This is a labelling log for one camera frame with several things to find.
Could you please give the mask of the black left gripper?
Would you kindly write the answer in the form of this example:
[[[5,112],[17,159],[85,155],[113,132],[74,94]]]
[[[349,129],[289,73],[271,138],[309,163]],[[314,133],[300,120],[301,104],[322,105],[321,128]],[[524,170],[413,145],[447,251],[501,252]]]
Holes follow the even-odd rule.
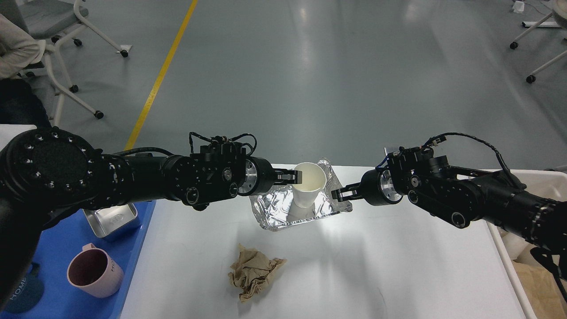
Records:
[[[302,184],[303,172],[289,169],[273,169],[265,158],[248,157],[245,162],[245,178],[239,186],[240,196],[257,196],[269,192],[273,185]]]

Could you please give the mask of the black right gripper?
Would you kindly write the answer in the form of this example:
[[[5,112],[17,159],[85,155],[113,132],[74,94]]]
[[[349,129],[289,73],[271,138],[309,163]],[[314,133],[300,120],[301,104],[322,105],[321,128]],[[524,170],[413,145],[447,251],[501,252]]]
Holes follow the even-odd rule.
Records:
[[[332,190],[331,197],[338,202],[364,199],[372,206],[386,206],[398,204],[403,195],[395,190],[389,169],[372,169],[363,174],[361,183]]]

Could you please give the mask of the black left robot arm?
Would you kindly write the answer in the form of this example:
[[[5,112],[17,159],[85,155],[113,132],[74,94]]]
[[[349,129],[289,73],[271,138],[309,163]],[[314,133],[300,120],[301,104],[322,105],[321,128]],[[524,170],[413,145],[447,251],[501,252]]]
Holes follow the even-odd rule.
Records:
[[[274,185],[300,184],[302,173],[254,157],[255,145],[206,138],[182,156],[161,148],[104,154],[80,136],[52,128],[25,131],[1,150],[1,307],[31,264],[43,230],[79,209],[130,202],[181,201],[202,211],[212,202],[261,195]]]

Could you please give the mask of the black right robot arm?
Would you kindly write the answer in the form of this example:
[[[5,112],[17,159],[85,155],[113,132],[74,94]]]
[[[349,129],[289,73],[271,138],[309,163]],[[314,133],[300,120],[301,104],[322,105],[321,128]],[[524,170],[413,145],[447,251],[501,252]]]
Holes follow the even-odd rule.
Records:
[[[452,166],[446,156],[436,157],[433,148],[455,135],[442,133],[417,147],[399,147],[365,172],[360,182],[332,190],[332,198],[339,202],[363,199],[372,206],[384,206],[406,196],[431,216],[459,229],[485,220],[532,244],[531,256],[553,275],[566,297],[566,202],[528,192],[501,153],[475,136],[458,133],[490,148],[500,170]]]

